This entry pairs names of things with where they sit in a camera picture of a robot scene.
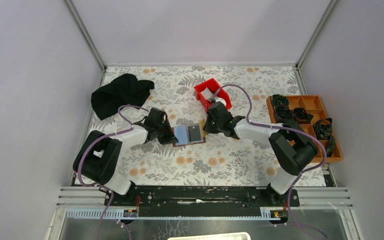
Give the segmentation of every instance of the wooden compartment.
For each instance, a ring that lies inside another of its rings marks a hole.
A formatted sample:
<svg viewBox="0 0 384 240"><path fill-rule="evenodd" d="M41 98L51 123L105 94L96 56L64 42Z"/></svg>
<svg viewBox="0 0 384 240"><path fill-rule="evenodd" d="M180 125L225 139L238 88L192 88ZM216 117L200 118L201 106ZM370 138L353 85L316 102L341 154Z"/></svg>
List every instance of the wooden compartment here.
<svg viewBox="0 0 384 240"><path fill-rule="evenodd" d="M325 107L323 106L322 100L320 96L318 95L294 95L294 96L285 96L289 100L289 109L293 110L295 108L304 108L307 110L307 112L311 115L313 115L313 119L311 120L311 124L300 124L301 128L304 130L304 132L310 134L311 136L316 136L313 125L321 119L328 118L328 114L326 113ZM267 98L267 108L268 108L268 114L270 116L270 121L274 124L276 124L275 119L275 111L273 110L272 105L272 96L269 96ZM329 145L329 140L319 140L321 144L325 147ZM318 147L318 153L317 156L314 158L312 163L320 163L323 160L322 157L322 150L320 149L320 146L316 144ZM328 157L326 160L326 163L335 163L339 162L343 159L341 149L338 145L338 139L335 138L335 148L333 150L333 154L331 157Z"/></svg>

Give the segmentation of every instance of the red basket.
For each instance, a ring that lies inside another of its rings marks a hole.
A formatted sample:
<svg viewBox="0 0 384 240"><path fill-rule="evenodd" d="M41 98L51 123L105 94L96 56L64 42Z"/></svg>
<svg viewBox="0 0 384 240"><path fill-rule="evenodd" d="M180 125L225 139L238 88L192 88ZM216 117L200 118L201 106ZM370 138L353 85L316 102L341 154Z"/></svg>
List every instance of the red basket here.
<svg viewBox="0 0 384 240"><path fill-rule="evenodd" d="M205 97L201 94L205 88L208 88L212 93L215 93L219 88L220 84L214 79L211 78L203 83L200 83L193 87L196 90L196 100L200 101L205 108L205 111L208 112L208 108L212 102L207 101ZM217 97L222 98L226 101L226 108L230 109L232 107L231 99L228 93L225 90L220 90L217 94Z"/></svg>

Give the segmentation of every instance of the rolled black belt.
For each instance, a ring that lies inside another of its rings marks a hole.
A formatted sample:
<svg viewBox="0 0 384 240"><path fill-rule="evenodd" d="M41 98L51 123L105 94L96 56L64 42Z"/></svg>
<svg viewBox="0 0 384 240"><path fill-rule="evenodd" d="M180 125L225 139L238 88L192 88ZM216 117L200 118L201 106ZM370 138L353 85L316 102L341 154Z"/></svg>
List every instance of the rolled black belt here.
<svg viewBox="0 0 384 240"><path fill-rule="evenodd" d="M307 112L307 110L305 110L304 108L302 107L296 107L294 110L293 110L293 114L295 116L295 121L298 123L298 124L310 124L311 123L311 120L313 119L313 115L309 114Z"/></svg>
<svg viewBox="0 0 384 240"><path fill-rule="evenodd" d="M288 107L278 106L274 109L274 117L278 124L284 124L288 120L294 119L294 112Z"/></svg>
<svg viewBox="0 0 384 240"><path fill-rule="evenodd" d="M324 120L328 121L329 124L322 124ZM334 135L332 134L332 118L329 117L326 119L321 119L316 121L313 128L315 132L315 137L318 140L329 140L329 144L327 145L326 152L327 152L327 157L331 157L335 149L335 138L334 138Z"/></svg>
<svg viewBox="0 0 384 240"><path fill-rule="evenodd" d="M273 105L273 109L277 109L279 107L288 108L289 100L284 95L274 94L271 96L271 105Z"/></svg>

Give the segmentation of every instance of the wall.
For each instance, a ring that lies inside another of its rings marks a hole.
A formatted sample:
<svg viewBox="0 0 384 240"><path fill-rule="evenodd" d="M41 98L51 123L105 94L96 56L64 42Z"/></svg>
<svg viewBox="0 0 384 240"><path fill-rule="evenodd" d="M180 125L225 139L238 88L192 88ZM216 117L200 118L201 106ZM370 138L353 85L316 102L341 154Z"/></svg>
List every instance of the wall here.
<svg viewBox="0 0 384 240"><path fill-rule="evenodd" d="M295 63L329 0L74 0L108 65Z"/></svg>
<svg viewBox="0 0 384 240"><path fill-rule="evenodd" d="M62 0L0 0L0 240L43 239L99 78Z"/></svg>
<svg viewBox="0 0 384 240"><path fill-rule="evenodd" d="M384 239L384 0L342 0L303 65L343 151L334 164L366 240Z"/></svg>

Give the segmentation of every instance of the floral pattern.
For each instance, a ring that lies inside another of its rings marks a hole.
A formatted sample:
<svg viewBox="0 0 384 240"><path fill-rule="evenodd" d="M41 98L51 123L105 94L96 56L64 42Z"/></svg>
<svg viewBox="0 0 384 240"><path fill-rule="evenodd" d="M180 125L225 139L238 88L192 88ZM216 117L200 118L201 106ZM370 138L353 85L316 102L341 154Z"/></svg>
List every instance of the floral pattern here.
<svg viewBox="0 0 384 240"><path fill-rule="evenodd" d="M252 99L250 119L258 122L270 122L268 96L300 94L290 66L114 66L107 69L102 84L125 73L154 81L155 89L143 107L164 109L172 127L206 119L193 87L211 78L220 85L233 83L243 87ZM225 90L232 102L229 111L234 116L245 116L249 103L244 93L234 87ZM133 108L122 111L132 122L146 115ZM90 131L111 133L128 127L118 114L104 120L94 115ZM227 138L222 133L205 138L206 143L183 147L160 145L157 140L134 146L120 154L116 171L138 185L266 186L280 169L269 145ZM325 186L322 170L305 173L297 185Z"/></svg>

